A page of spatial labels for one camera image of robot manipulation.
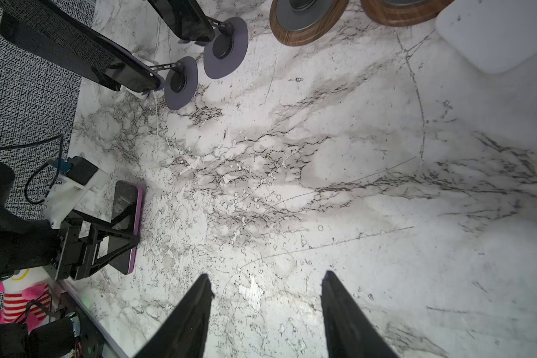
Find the plush toy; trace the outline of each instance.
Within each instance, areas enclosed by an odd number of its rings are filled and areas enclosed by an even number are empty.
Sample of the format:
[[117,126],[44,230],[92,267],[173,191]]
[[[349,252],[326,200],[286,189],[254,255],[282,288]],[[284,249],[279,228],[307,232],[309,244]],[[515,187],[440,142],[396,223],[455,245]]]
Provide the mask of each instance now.
[[[24,313],[26,304],[31,300],[38,300],[49,309],[51,296],[46,284],[48,279],[49,275],[43,268],[28,268],[0,282],[0,292],[4,293],[4,309],[0,311],[0,324],[14,322]],[[40,326],[45,318],[44,311],[32,306],[26,319],[28,331]]]

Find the marble tabletop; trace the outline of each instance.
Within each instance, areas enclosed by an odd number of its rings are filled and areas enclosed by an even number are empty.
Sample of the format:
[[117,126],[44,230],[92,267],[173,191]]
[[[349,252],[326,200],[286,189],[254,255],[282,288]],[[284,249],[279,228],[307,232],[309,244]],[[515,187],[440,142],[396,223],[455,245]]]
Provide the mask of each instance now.
[[402,357],[537,357],[537,55],[483,75],[435,32],[372,22],[359,2],[286,47],[270,0],[200,0],[249,25],[221,80],[145,1],[97,2],[93,28],[137,57],[197,58],[179,111],[82,80],[70,155],[111,175],[79,208],[108,218],[143,183],[136,268],[71,283],[129,356],[201,273],[205,356],[326,357],[333,270]]

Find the round wooden tray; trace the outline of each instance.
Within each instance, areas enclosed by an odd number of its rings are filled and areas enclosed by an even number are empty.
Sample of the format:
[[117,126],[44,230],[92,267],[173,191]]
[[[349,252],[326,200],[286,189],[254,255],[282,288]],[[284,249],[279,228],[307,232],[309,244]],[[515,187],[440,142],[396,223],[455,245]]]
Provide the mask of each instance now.
[[272,5],[270,7],[270,28],[274,37],[276,37],[281,44],[286,46],[302,46],[320,38],[336,24],[348,5],[348,0],[336,0],[328,13],[313,25],[310,25],[303,30],[290,31],[284,29],[277,21],[277,1],[278,0],[272,0]]
[[386,26],[410,26],[436,17],[453,0],[428,0],[410,6],[394,6],[382,0],[360,0],[368,17]]

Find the wire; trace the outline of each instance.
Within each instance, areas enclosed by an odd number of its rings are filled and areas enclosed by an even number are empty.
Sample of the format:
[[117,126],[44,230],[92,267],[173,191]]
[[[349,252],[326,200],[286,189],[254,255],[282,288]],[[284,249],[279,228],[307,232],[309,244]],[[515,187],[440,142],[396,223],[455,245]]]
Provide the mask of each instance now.
[[[48,189],[52,189],[52,187],[54,186],[54,184],[55,184],[55,182],[56,182],[56,180],[58,178],[59,169],[62,166],[62,154],[63,154],[63,150],[64,150],[64,135],[63,134],[58,134],[55,137],[52,137],[52,138],[49,138],[49,139],[44,139],[44,140],[41,140],[41,141],[35,141],[33,143],[19,144],[17,146],[0,147],[0,151],[7,151],[7,150],[10,150],[10,149],[20,149],[20,148],[35,147],[35,146],[39,146],[41,144],[49,143],[50,141],[54,141],[56,139],[59,139],[58,167],[56,168],[55,176],[52,179],[52,181],[50,183],[50,186],[48,187]],[[30,175],[30,178],[28,179],[28,181],[26,182],[26,185],[24,186],[24,198],[26,198],[26,201],[29,202],[32,205],[41,204],[41,203],[44,202],[44,199],[38,200],[36,202],[32,201],[32,199],[30,199],[30,197],[28,196],[28,187],[30,186],[30,182],[32,181],[32,179],[34,179],[34,177],[36,175],[38,175],[42,170],[44,170],[47,166],[48,166],[48,163],[46,162],[40,168],[38,168],[35,172],[33,172],[32,175]]]

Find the red and white striped shirt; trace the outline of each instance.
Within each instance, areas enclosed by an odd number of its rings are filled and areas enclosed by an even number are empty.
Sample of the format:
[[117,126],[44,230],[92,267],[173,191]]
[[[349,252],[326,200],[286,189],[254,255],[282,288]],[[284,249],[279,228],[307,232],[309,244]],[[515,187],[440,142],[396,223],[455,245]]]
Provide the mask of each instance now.
[[[44,293],[38,297],[38,301],[50,308],[51,296],[47,285],[44,284]],[[11,323],[16,320],[26,310],[26,304],[29,300],[26,300],[21,296],[21,293],[5,293],[4,294],[4,320],[6,323]],[[36,305],[33,305],[30,309],[30,313],[34,313],[39,322],[41,322],[46,314]]]

